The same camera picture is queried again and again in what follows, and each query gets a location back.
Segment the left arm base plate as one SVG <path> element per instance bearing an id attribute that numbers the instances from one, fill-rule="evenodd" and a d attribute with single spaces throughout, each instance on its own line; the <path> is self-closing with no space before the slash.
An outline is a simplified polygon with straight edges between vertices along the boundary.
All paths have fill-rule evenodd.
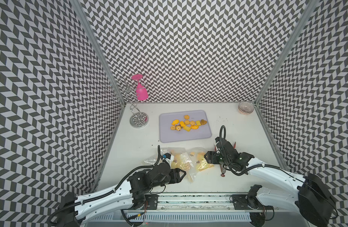
<path id="1" fill-rule="evenodd" d="M 158 198 L 157 194 L 146 194 L 146 209 L 147 210 L 156 210 L 158 208 Z"/>

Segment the small pink stacked bowls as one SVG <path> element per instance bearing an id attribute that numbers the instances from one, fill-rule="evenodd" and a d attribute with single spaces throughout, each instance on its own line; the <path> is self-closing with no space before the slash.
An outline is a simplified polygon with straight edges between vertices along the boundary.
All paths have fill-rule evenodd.
<path id="1" fill-rule="evenodd" d="M 240 102 L 238 104 L 238 110 L 241 114 L 249 115 L 254 111 L 254 105 L 250 102 Z"/>

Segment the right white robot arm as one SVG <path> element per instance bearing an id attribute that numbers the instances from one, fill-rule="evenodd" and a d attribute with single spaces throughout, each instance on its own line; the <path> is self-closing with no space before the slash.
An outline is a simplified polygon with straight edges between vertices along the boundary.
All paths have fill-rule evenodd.
<path id="1" fill-rule="evenodd" d="M 216 151 L 208 151 L 204 156 L 209 164 L 220 165 L 236 176 L 258 177 L 281 188 L 281 191 L 271 191 L 253 185 L 247 193 L 248 207 L 253 210 L 260 205 L 280 207 L 299 213 L 317 227 L 326 227 L 330 220 L 339 216 L 336 199 L 319 176 L 291 173 L 252 154 L 238 152 L 226 139 L 226 134 L 225 126 L 221 126 L 215 138 Z"/>

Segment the red metal tongs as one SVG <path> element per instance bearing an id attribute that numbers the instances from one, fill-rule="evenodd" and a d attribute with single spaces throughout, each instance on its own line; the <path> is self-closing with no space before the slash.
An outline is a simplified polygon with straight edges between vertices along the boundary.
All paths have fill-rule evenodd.
<path id="1" fill-rule="evenodd" d="M 223 165 L 219 165 L 221 170 L 221 177 L 225 177 L 226 168 Z"/>

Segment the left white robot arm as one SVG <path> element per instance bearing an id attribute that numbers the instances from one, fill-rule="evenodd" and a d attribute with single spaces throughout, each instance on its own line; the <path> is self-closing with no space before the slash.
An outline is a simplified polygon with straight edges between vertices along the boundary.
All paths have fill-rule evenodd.
<path id="1" fill-rule="evenodd" d="M 139 166 L 117 185 L 95 193 L 77 196 L 68 193 L 59 208 L 47 219 L 52 227 L 79 227 L 113 211 L 136 210 L 147 204 L 145 195 L 153 188 L 180 183 L 186 172 L 166 163 Z"/>

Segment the clear bag with cookies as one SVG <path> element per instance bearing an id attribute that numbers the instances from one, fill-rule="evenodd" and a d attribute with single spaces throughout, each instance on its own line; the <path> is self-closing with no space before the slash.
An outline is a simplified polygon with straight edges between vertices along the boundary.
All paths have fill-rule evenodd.
<path id="1" fill-rule="evenodd" d="M 186 178 L 193 183 L 198 173 L 199 150 L 196 148 L 160 148 L 160 154 L 172 169 L 179 168 L 186 172 Z"/>

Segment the clear resealable bag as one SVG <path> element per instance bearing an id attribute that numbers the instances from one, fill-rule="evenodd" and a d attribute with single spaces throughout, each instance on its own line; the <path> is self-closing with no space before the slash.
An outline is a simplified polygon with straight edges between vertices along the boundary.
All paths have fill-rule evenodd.
<path id="1" fill-rule="evenodd" d="M 189 150 L 189 157 L 192 161 L 191 173 L 189 176 L 191 182 L 194 182 L 199 172 L 214 167 L 214 164 L 209 164 L 204 158 L 206 153 L 207 150 L 202 147 L 195 147 Z"/>

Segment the yellow rectangular cookie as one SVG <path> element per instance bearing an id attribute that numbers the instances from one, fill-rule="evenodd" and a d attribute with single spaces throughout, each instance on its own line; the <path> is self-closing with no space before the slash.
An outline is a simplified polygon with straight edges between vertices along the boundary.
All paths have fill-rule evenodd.
<path id="1" fill-rule="evenodd" d="M 187 125 L 185 125 L 185 126 L 183 127 L 183 129 L 186 130 L 186 131 L 191 131 L 191 127 L 188 127 Z"/>

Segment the heart shaped brown cookie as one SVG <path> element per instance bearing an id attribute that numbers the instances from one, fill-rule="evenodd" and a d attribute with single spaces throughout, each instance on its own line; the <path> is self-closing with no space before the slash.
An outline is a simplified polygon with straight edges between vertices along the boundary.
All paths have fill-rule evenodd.
<path id="1" fill-rule="evenodd" d="M 200 123 L 201 123 L 201 125 L 206 125 L 206 124 L 207 124 L 207 121 L 204 120 L 204 119 L 202 119 L 202 120 L 200 120 Z"/>

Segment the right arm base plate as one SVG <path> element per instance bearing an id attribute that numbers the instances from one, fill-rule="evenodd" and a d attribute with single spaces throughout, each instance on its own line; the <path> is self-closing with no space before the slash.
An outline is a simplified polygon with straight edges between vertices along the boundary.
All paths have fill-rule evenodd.
<path id="1" fill-rule="evenodd" d="M 272 206 L 264 206 L 260 201 L 253 196 L 247 196 L 245 194 L 233 194 L 230 196 L 235 210 L 247 210 L 247 211 L 270 211 L 273 209 Z"/>

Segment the lavender plastic tray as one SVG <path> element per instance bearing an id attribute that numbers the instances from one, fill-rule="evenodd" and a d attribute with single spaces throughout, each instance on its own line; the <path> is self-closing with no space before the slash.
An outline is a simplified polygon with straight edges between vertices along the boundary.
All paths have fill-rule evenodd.
<path id="1" fill-rule="evenodd" d="M 203 110 L 163 113 L 159 116 L 162 143 L 207 139 L 211 136 L 209 120 Z"/>

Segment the aluminium mounting rail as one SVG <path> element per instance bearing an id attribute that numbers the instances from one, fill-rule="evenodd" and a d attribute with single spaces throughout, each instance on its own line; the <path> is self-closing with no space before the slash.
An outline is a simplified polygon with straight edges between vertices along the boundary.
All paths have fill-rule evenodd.
<path id="1" fill-rule="evenodd" d="M 261 204 L 272 206 L 275 210 L 300 212 L 295 196 L 266 188 L 261 188 L 256 193 L 162 193 L 158 194 L 158 208 L 151 211 L 247 211 L 234 209 L 230 201 L 233 194 L 256 197 Z M 146 202 L 138 208 L 143 209 L 146 209 Z"/>

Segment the pink plastic wine glass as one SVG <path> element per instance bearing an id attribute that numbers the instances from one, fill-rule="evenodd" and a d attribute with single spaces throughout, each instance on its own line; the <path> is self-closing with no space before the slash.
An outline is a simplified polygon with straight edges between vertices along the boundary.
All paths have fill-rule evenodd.
<path id="1" fill-rule="evenodd" d="M 132 80 L 137 82 L 136 87 L 136 97 L 139 101 L 145 101 L 148 99 L 148 92 L 146 88 L 140 83 L 140 80 L 143 78 L 143 75 L 136 74 L 131 77 Z"/>

